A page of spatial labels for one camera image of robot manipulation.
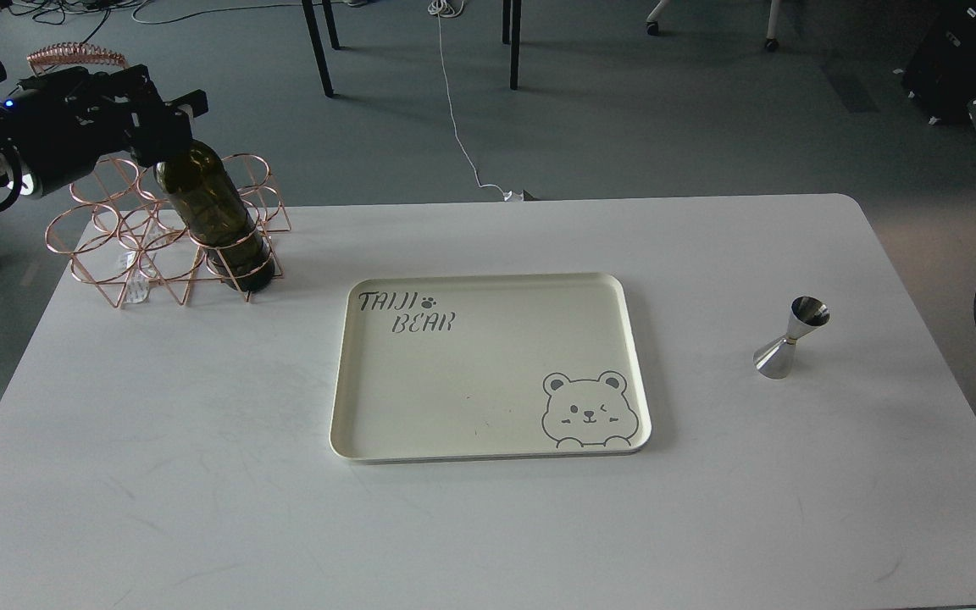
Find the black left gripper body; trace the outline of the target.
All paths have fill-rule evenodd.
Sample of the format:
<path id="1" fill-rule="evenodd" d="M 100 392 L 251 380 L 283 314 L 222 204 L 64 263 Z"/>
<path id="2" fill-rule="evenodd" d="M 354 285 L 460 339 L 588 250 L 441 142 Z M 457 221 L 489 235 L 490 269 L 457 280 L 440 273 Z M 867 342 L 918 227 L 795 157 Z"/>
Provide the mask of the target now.
<path id="1" fill-rule="evenodd" d="M 22 194 L 45 197 L 128 147 L 131 115 L 158 100 L 146 65 L 116 72 L 74 66 L 26 78 L 5 100 L 8 138 L 22 159 Z"/>

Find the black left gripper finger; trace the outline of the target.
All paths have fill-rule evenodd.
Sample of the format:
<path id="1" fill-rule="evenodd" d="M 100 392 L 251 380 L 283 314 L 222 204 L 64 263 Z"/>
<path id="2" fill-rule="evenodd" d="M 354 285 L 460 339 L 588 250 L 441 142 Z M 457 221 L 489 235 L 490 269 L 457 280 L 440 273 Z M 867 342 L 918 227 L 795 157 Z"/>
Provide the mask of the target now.
<path id="1" fill-rule="evenodd" d="M 175 99 L 165 100 L 158 89 L 152 89 L 151 103 L 148 105 L 148 123 L 150 124 L 187 124 L 195 117 L 205 115 L 209 111 L 207 94 L 202 90 L 193 90 Z"/>
<path id="2" fill-rule="evenodd" d="M 135 126 L 125 131 L 125 150 L 143 167 L 170 161 L 192 143 L 189 114 L 139 114 Z"/>

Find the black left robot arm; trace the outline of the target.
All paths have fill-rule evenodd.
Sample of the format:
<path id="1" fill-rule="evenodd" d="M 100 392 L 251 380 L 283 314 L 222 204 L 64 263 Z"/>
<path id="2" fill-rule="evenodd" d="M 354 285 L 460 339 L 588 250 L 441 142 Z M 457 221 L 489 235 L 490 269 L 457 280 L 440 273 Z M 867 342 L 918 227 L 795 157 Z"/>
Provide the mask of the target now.
<path id="1" fill-rule="evenodd" d="M 0 213 L 88 176 L 106 155 L 127 153 L 143 167 L 168 161 L 190 146 L 192 120 L 208 109 L 201 90 L 163 100 L 140 64 L 90 72 L 71 61 L 17 86 L 0 99 Z"/>

